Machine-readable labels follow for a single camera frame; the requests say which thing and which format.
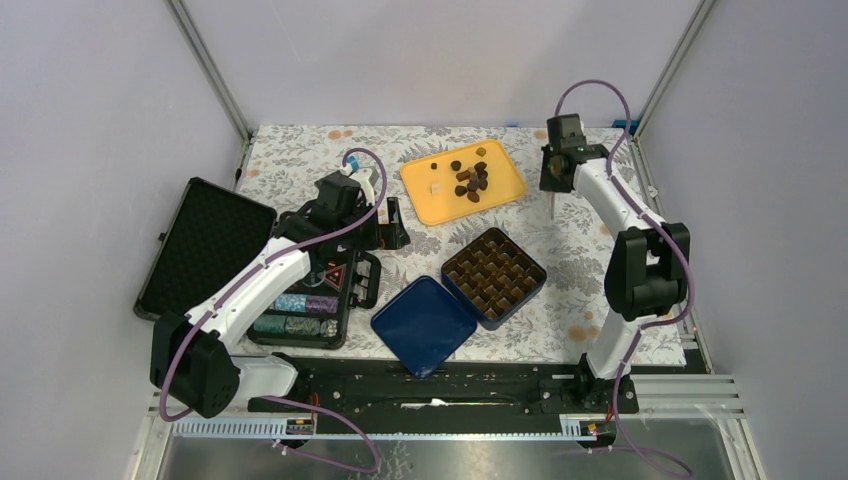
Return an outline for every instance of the yellow tray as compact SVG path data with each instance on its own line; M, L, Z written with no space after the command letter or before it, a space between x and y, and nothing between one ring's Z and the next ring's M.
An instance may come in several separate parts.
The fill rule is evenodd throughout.
M477 155L477 149L486 149L486 155ZM477 162L486 162L489 172L489 188L478 190L480 202L474 203L465 195L457 197L454 189L457 185L467 185L467 181L458 181L450 164L454 160L462 162L466 170L474 167ZM483 140L464 147L448 150L429 157L407 162L400 167L400 177L415 207L418 219L424 225L438 225L456 220L466 215L480 212L513 200L527 193L527 184L521 178L521 173L515 168L509 154L497 140ZM441 193L433 194L431 185L441 184Z

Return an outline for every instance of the floral tablecloth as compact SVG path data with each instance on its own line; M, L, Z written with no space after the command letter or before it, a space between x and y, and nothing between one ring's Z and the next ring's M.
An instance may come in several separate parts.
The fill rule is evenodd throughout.
M592 143L612 147L620 130L589 129ZM404 162L487 138L500 141L528 185L522 199L436 227L418 221L399 168ZM373 310L351 311L348 338L339 350L267 347L243 338L234 353L280 350L297 356L395 358L371 330L370 320L389 299L421 275L439 278L451 255L489 227L504 230L548 272L539 294L496 331L478 328L451 357L458 361L575 363L600 332L607 310L603 277L613 239L589 203L571 194L556 196L554 220L550 199L538 190L544 129L475 127L266 125L259 129L239 192L278 211L296 210L317 194L313 181L338 168L341 155L365 147L379 155L389 172L388 195L400 199L412 244L393 252L376 252L383 264L380 301ZM360 164L371 160L365 156ZM616 156L621 176L640 192L629 148ZM677 329L646 332L635 363L684 364Z

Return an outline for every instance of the chocolate compartment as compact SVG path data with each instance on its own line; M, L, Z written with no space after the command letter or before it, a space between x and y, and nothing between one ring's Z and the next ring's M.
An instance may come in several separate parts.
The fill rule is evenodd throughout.
M545 269L498 228L486 230L442 266L442 282L488 330L498 328L546 279Z

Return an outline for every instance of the blue lid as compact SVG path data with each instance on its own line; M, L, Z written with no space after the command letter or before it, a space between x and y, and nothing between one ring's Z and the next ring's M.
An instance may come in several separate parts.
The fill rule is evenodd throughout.
M423 276L371 319L371 328L418 378L430 376L477 329L445 287Z

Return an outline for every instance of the foam padding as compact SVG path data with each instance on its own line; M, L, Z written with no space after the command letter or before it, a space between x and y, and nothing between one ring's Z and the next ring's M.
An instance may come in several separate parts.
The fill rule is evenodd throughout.
M276 217L271 207L189 180L136 312L184 314L211 297L259 254Z

